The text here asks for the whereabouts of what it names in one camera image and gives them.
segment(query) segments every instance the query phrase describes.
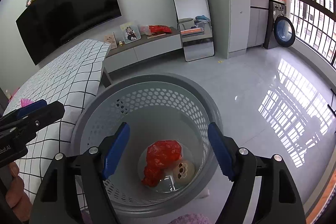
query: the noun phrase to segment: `silver bolt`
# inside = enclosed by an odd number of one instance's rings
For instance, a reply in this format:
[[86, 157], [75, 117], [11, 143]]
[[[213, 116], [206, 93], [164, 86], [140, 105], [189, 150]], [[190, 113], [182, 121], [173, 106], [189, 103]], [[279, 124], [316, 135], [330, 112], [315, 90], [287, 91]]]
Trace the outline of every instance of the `silver bolt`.
[[249, 151], [246, 148], [241, 148], [239, 149], [239, 153], [241, 153], [242, 155], [247, 155]]
[[58, 153], [58, 154], [55, 155], [55, 160], [60, 160], [61, 158], [63, 158], [62, 153]]
[[274, 155], [274, 159], [276, 161], [282, 161], [282, 157], [280, 155]]
[[90, 149], [89, 149], [89, 153], [90, 154], [95, 154], [95, 153], [97, 153], [98, 152], [98, 148], [97, 147], [91, 147]]

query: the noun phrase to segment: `washing machine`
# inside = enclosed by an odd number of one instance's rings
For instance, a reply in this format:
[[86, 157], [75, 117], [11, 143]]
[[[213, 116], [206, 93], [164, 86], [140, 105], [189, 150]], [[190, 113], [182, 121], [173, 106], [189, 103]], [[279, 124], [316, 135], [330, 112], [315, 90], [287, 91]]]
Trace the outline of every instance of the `washing machine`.
[[295, 41], [295, 29], [286, 17], [286, 5], [269, 0], [264, 48], [290, 47]]

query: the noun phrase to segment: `glossy floor tile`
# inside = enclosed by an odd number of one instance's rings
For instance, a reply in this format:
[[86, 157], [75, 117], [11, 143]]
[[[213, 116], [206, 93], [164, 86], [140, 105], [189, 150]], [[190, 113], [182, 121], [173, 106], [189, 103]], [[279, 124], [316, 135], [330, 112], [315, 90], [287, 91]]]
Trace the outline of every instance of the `glossy floor tile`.
[[[248, 49], [223, 60], [216, 56], [185, 62], [169, 55], [110, 73], [114, 82], [148, 73], [175, 73], [201, 85], [216, 102], [223, 134], [255, 155], [280, 154], [305, 203], [319, 182], [335, 148], [336, 120], [327, 104], [330, 87], [306, 63], [284, 48]], [[260, 187], [255, 189], [245, 218], [251, 223]], [[122, 223], [169, 223], [186, 213], [202, 213], [215, 223], [231, 189], [218, 169], [208, 185], [210, 196], [196, 199], [168, 215], [128, 219]]]

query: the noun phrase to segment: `black tv screen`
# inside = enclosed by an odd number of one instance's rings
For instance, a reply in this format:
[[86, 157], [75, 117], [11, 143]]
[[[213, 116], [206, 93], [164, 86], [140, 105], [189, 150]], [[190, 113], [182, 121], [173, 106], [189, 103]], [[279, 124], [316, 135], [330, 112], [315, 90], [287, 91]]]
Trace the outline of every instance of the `black tv screen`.
[[119, 16], [117, 0], [34, 0], [16, 25], [37, 65], [80, 33]]

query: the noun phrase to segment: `gray plastic basket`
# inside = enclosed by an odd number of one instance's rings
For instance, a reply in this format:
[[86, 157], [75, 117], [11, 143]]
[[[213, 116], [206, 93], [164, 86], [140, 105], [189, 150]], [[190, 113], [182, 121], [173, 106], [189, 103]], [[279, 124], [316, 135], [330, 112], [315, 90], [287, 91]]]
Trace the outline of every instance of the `gray plastic basket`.
[[[121, 122], [131, 137], [117, 170], [104, 182], [117, 213], [153, 217], [172, 212], [195, 198], [212, 178], [218, 163], [207, 137], [210, 122], [222, 129], [219, 110], [195, 82], [173, 74], [141, 75], [106, 89], [85, 109], [71, 140], [71, 153], [84, 153], [116, 132]], [[196, 175], [170, 193], [144, 187], [138, 175], [141, 153], [158, 140], [177, 140], [194, 156]]]

